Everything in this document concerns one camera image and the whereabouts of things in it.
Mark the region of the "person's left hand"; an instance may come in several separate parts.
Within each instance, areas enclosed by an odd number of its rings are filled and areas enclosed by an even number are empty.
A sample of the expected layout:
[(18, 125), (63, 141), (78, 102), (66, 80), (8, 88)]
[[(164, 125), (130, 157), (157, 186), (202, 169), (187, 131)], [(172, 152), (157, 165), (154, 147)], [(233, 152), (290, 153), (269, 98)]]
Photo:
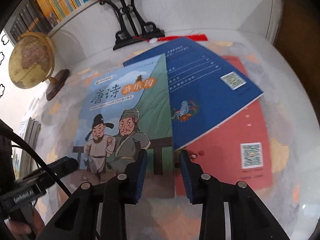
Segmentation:
[(41, 231), (44, 229), (45, 224), (44, 221), (39, 214), (39, 212), (32, 206), (32, 218), (33, 218), (33, 228), (31, 228), (28, 224), (24, 224), (22, 222), (18, 222), (12, 219), (6, 219), (5, 223), (15, 237), (15, 239), (23, 239), (24, 236), (34, 232), (38, 236)]

